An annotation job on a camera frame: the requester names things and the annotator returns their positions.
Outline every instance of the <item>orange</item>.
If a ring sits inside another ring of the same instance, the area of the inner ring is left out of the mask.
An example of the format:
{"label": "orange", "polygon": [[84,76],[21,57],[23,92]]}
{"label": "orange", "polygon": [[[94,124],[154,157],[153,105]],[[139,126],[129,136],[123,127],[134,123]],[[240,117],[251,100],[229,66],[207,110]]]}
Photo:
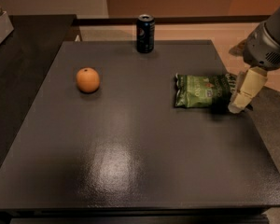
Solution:
{"label": "orange", "polygon": [[100,77],[94,69],[86,67],[77,72],[76,83],[81,91],[90,93],[99,88]]}

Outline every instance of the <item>can lid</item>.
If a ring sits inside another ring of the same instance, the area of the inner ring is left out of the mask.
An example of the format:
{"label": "can lid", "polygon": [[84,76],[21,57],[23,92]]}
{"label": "can lid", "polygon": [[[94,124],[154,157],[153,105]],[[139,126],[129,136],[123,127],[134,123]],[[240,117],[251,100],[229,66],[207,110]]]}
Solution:
{"label": "can lid", "polygon": [[142,14],[138,18],[140,21],[153,21],[153,17],[148,14]]}

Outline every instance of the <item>robotic hand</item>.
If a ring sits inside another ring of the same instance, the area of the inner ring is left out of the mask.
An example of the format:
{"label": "robotic hand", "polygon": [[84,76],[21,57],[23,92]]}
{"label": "robotic hand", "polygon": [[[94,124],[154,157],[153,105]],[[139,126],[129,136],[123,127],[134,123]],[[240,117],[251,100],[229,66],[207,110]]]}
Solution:
{"label": "robotic hand", "polygon": [[238,75],[229,104],[232,113],[244,110],[265,85],[267,72],[280,68],[280,8],[248,36],[243,58],[251,68]]}

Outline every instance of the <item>green chip bag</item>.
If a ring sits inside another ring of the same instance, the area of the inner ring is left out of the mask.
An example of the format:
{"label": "green chip bag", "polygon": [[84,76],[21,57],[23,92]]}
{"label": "green chip bag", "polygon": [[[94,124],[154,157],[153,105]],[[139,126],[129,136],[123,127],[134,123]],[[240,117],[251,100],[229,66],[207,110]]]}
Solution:
{"label": "green chip bag", "polygon": [[175,106],[227,107],[235,89],[236,77],[231,74],[212,77],[176,75],[178,87]]}

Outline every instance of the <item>black can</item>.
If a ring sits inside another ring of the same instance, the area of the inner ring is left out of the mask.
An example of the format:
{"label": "black can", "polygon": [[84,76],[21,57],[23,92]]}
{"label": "black can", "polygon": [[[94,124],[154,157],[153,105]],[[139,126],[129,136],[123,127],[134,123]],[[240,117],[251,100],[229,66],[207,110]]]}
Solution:
{"label": "black can", "polygon": [[137,50],[149,53],[154,47],[155,19],[147,14],[140,15],[137,20]]}

